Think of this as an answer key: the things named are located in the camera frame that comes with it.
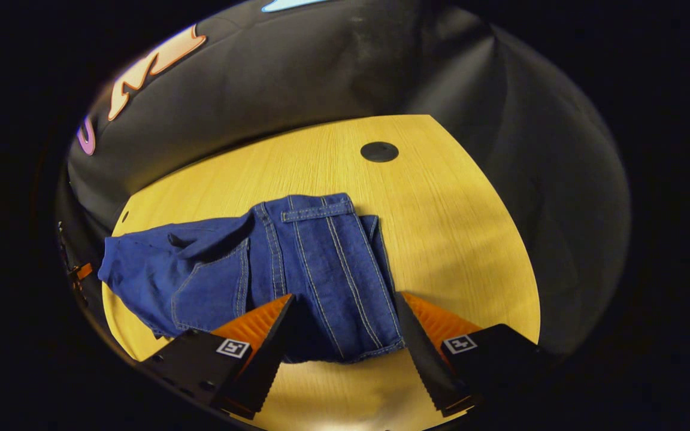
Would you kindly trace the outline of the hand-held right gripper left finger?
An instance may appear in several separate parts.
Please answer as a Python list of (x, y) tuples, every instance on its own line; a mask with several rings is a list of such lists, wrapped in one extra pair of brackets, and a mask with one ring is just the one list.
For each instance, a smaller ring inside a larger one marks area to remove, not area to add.
[(184, 331), (140, 370), (198, 406), (252, 420), (276, 379), (295, 316), (296, 297), (287, 294), (216, 330)]

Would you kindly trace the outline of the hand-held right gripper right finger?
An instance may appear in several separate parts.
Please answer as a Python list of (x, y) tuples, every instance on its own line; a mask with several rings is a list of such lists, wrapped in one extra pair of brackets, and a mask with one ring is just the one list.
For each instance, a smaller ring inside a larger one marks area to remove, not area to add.
[(395, 294), (406, 348), (444, 417), (519, 393), (558, 358), (506, 324), (479, 327), (408, 292)]

